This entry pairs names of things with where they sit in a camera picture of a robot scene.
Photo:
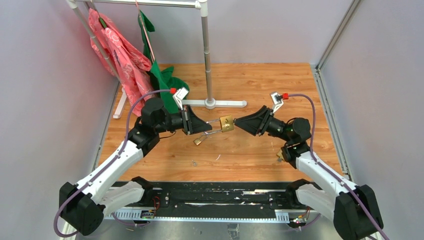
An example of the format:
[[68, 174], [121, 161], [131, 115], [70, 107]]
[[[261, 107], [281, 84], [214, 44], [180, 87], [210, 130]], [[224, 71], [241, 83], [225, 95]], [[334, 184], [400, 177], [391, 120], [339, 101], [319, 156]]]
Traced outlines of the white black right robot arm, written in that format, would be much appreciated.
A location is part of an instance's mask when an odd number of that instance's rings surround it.
[[284, 140], [280, 158], [311, 178], [312, 181], [299, 179], [289, 184], [285, 201], [290, 208], [304, 205], [316, 210], [332, 221], [344, 240], [360, 240], [384, 228], [373, 189], [338, 174], [307, 143], [312, 137], [308, 119], [295, 117], [284, 122], [275, 118], [272, 109], [263, 106], [253, 114], [235, 119], [234, 125], [253, 136], [267, 133]]

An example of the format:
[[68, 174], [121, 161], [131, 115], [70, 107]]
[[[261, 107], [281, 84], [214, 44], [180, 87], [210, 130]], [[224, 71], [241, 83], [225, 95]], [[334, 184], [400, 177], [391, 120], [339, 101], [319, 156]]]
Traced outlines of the small brass padlock with key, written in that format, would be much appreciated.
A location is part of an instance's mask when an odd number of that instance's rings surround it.
[[200, 135], [199, 137], [197, 137], [193, 142], [196, 146], [200, 145], [204, 140], [206, 140], [208, 138], [208, 134], [207, 133], [203, 133], [202, 135]]

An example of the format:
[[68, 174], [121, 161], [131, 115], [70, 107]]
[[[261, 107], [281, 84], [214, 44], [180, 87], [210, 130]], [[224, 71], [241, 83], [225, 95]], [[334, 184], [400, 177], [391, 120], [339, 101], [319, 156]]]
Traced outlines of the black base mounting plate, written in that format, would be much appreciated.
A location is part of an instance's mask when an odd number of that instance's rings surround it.
[[272, 218], [285, 212], [290, 218], [306, 215], [306, 206], [289, 203], [289, 183], [248, 181], [154, 181], [153, 197], [148, 204], [131, 207], [152, 209], [159, 204], [160, 217]]

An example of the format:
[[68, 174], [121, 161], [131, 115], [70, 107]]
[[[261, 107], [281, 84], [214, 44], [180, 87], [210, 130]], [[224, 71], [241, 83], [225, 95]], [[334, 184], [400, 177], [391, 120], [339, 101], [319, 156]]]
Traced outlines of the white metal clothes rack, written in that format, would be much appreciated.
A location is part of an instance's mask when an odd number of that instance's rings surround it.
[[[127, 4], [127, 5], [142, 5], [142, 6], [159, 6], [159, 7], [176, 7], [176, 8], [191, 8], [200, 11], [201, 27], [202, 27], [202, 40], [203, 40], [203, 54], [204, 54], [204, 68], [205, 68], [205, 80], [206, 80], [206, 91], [207, 98], [183, 100], [184, 104], [189, 104], [191, 107], [205, 107], [207, 109], [214, 108], [244, 108], [247, 106], [245, 100], [216, 100], [213, 97], [213, 86], [212, 86], [212, 75], [211, 75], [211, 58], [210, 58], [210, 43], [209, 43], [209, 29], [208, 29], [208, 2], [206, 0], [193, 0], [193, 1], [181, 1], [181, 0], [101, 0], [101, 3], [109, 4]], [[67, 0], [66, 3], [73, 10], [75, 15], [79, 18], [85, 30], [90, 36], [90, 39], [94, 41], [94, 44], [99, 49], [103, 59], [107, 62], [108, 67], [112, 70], [114, 76], [118, 81], [119, 78], [117, 68], [112, 64], [112, 58], [107, 55], [105, 48], [99, 42], [99, 39], [95, 36], [94, 32], [89, 27], [89, 23], [85, 16], [79, 9], [79, 6], [75, 0]]]

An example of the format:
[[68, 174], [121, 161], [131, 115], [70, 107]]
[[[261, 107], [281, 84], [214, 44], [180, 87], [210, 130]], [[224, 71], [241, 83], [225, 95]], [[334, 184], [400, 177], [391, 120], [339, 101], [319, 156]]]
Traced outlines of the green garment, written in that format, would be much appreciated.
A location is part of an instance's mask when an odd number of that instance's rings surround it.
[[150, 82], [154, 90], [169, 90], [170, 88], [186, 88], [190, 90], [189, 85], [182, 79], [173, 76], [174, 67], [170, 66], [164, 70], [160, 69], [157, 61], [153, 60], [153, 55], [149, 43], [153, 43], [150, 40], [150, 33], [155, 31], [154, 25], [140, 10], [138, 17], [138, 24], [141, 31], [141, 38], [143, 42], [143, 54], [150, 60], [152, 66], [148, 75], [150, 76]]

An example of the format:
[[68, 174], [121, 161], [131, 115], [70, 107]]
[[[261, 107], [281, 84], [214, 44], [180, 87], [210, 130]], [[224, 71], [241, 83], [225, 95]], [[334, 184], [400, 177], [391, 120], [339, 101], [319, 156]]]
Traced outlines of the pink patterned garment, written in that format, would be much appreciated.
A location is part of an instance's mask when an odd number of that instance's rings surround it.
[[153, 97], [146, 96], [136, 103], [142, 95], [154, 90], [148, 75], [152, 68], [151, 61], [120, 33], [106, 15], [91, 8], [88, 11], [88, 25], [116, 68], [121, 87], [134, 107], [132, 113], [140, 117], [145, 102]]

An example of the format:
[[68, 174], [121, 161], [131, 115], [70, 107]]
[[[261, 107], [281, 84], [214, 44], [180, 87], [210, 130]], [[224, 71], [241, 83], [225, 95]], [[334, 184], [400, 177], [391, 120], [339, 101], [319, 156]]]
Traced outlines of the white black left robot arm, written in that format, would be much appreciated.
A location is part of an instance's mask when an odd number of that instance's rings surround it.
[[212, 126], [196, 116], [189, 105], [169, 113], [161, 98], [148, 99], [141, 116], [115, 153], [77, 183], [66, 182], [61, 186], [59, 209], [54, 218], [62, 218], [77, 233], [88, 236], [105, 217], [126, 205], [149, 206], [153, 201], [153, 186], [140, 176], [114, 190], [110, 187], [160, 142], [160, 133], [182, 130], [186, 135], [193, 135], [211, 129]]

